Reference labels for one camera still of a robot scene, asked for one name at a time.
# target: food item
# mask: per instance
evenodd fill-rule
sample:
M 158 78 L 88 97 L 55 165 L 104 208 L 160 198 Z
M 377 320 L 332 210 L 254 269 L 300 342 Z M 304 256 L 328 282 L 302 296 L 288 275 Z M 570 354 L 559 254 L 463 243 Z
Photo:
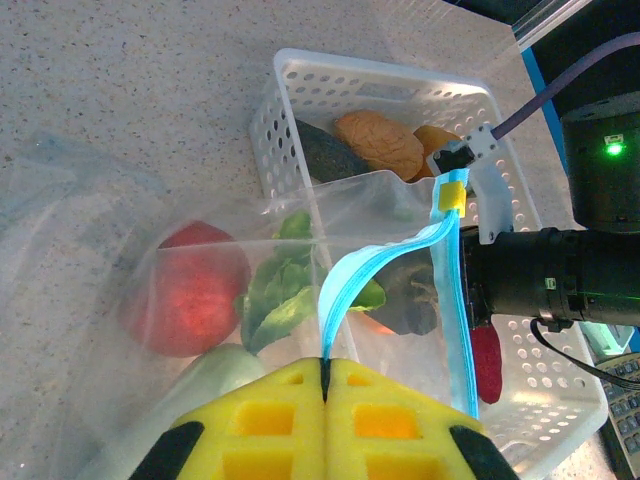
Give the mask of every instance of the food item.
M 489 325 L 471 330 L 471 347 L 478 396 L 485 403 L 496 403 L 502 393 L 502 353 L 495 327 Z
M 274 236 L 283 240 L 312 237 L 311 216 L 300 210 L 285 218 Z M 246 295 L 240 295 L 236 309 L 242 315 L 244 347 L 258 353 L 270 343 L 287 337 L 304 320 L 316 313 L 314 287 L 322 285 L 327 270 L 315 260 L 310 242 L 287 242 L 274 249 L 273 256 L 256 269 Z M 370 281 L 351 305 L 364 312 L 382 306 L 384 290 Z
M 123 323 L 131 336 L 172 357 L 199 355 L 227 338 L 239 322 L 233 302 L 246 292 L 251 276 L 247 258 L 234 241 L 200 221 L 166 239 L 156 252 L 149 283 L 125 309 Z M 228 243 L 184 248 L 221 242 Z
M 424 147 L 411 129 L 378 112 L 359 110 L 335 122 L 336 136 L 364 158 L 373 170 L 391 170 L 413 178 L 424 163 Z
M 296 127 L 309 175 L 316 180 L 326 183 L 369 173 L 367 162 L 333 135 L 301 120 Z
M 447 142 L 455 142 L 460 140 L 455 133 L 447 132 L 443 128 L 432 127 L 431 125 L 423 125 L 418 128 L 413 134 L 420 140 L 424 147 L 422 168 L 418 174 L 411 179 L 412 182 L 417 182 L 424 177 L 434 177 L 435 175 L 427 165 L 426 158 L 436 150 L 444 147 Z
M 262 377 L 264 367 L 240 345 L 220 345 L 196 358 L 144 417 L 108 442 L 76 480 L 129 478 L 176 418 Z
M 438 294 L 428 249 L 396 258 L 380 270 L 376 281 L 387 302 L 369 317 L 398 335 L 427 335 L 438 326 Z

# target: speckled countertop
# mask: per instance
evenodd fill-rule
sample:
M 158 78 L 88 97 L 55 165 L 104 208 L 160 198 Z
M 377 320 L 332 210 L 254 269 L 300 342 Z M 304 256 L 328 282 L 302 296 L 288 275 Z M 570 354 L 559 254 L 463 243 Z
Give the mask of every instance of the speckled countertop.
M 260 196 L 247 125 L 283 47 L 479 77 L 504 113 L 532 95 L 510 29 L 439 0 L 7 0 L 0 27 L 0 187 L 23 142 L 46 130 L 168 190 Z M 512 140 L 543 224 L 570 226 L 542 115 Z M 0 479 L 24 478 L 18 467 L 0 465 Z M 594 437 L 550 478 L 614 477 Z

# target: white plastic basket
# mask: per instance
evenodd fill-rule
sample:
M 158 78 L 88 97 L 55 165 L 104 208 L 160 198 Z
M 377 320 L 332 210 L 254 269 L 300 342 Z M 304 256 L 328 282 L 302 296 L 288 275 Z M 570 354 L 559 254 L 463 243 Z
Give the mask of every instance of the white plastic basket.
M 294 118 L 331 132 L 335 119 L 367 108 L 412 129 L 429 124 L 459 135 L 500 122 L 494 98 L 476 80 L 293 49 L 279 51 L 274 67 L 275 77 L 250 125 L 258 171 L 270 197 L 312 185 Z M 510 145 L 496 166 L 513 194 L 516 229 L 539 229 Z M 473 199 L 467 209 L 471 214 L 465 221 L 477 224 Z M 523 479 L 541 478 L 604 423 L 602 387 L 542 347 L 529 330 L 529 319 L 500 316 L 494 325 L 502 345 L 504 389 L 498 403 L 481 407 L 481 420 Z M 589 358 L 578 328 L 551 335 L 565 352 Z

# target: clear plastic bag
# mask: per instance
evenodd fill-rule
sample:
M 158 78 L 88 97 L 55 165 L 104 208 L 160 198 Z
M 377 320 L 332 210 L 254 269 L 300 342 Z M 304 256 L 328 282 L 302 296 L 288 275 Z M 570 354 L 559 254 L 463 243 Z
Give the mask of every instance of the clear plastic bag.
M 13 213 L 0 257 L 11 265 L 27 251 L 2 274 L 9 478 L 127 478 L 145 442 L 204 396 L 320 356 L 317 301 L 330 268 L 430 223 L 434 180 L 407 185 L 390 172 L 168 215 L 155 179 L 61 148 L 40 141 L 17 160 L 3 209 Z M 50 165 L 62 165 L 56 180 L 20 197 Z M 356 298 L 333 356 L 455 403 L 447 352 L 461 347 L 445 342 L 437 300 L 428 250 L 394 260 Z M 194 390 L 202 383 L 211 390 Z

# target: green leaf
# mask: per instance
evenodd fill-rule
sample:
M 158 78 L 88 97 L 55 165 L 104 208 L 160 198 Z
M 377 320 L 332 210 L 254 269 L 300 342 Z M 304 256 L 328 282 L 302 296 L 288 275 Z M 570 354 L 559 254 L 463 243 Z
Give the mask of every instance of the green leaf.
M 253 334 L 260 322 L 276 308 L 282 299 L 281 276 L 278 272 L 284 262 L 277 257 L 271 257 L 256 269 L 256 273 L 249 282 L 247 294 L 243 301 L 243 319 L 240 328 L 242 344 L 248 348 Z
M 247 350 L 256 354 L 270 343 L 289 335 L 291 330 L 316 312 L 312 287 L 305 287 L 298 294 L 271 311 L 255 331 Z
M 349 308 L 354 312 L 366 312 L 380 308 L 387 302 L 384 289 L 375 280 L 369 280 Z
M 311 215 L 309 215 L 309 212 L 299 210 L 285 218 L 278 232 L 278 238 L 311 238 Z
M 283 301 L 295 297 L 304 287 L 311 285 L 309 272 L 302 265 L 289 263 L 282 271 Z

